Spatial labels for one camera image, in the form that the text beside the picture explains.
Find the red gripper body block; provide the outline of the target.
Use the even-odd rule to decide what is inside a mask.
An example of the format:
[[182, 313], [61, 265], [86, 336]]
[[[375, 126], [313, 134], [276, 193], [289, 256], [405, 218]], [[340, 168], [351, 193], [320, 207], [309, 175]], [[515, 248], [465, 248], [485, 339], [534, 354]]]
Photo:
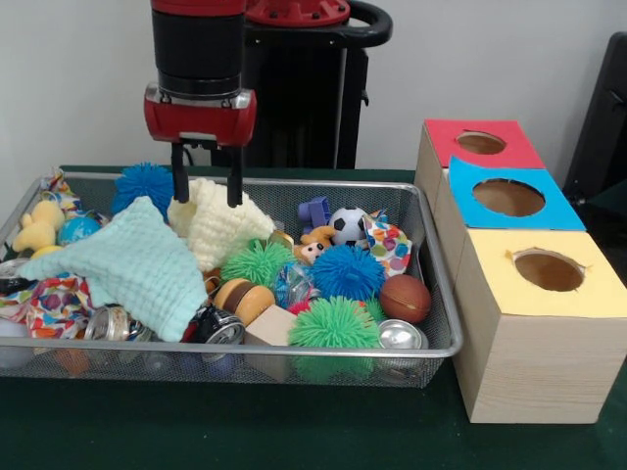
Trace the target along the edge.
[[215, 142], [221, 147], [245, 147], [253, 137], [257, 113], [254, 90], [234, 98], [186, 100], [166, 94], [157, 83], [144, 93], [144, 117], [156, 141]]

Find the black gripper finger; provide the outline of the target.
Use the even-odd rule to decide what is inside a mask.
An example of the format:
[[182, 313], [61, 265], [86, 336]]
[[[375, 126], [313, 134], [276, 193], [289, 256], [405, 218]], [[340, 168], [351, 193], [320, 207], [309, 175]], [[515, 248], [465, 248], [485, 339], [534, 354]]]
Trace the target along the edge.
[[189, 200], [188, 174], [184, 165], [184, 146], [181, 143], [171, 144], [171, 171], [173, 180], [173, 197], [181, 204]]
[[227, 177], [227, 203], [230, 207], [238, 207], [243, 200], [243, 148], [229, 148], [231, 159], [230, 172]]

